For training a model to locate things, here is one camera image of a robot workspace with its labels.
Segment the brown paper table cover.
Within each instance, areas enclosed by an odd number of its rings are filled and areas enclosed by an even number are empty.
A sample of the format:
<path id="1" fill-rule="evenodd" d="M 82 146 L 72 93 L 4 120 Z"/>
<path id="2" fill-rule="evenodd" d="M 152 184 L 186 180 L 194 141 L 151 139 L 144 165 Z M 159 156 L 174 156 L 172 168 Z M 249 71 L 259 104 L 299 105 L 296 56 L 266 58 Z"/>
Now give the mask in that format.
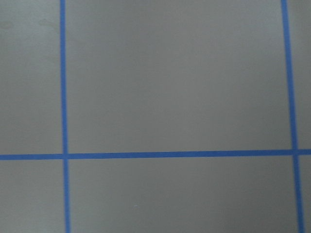
<path id="1" fill-rule="evenodd" d="M 308 0 L 3 0 L 3 233 L 308 233 Z"/>

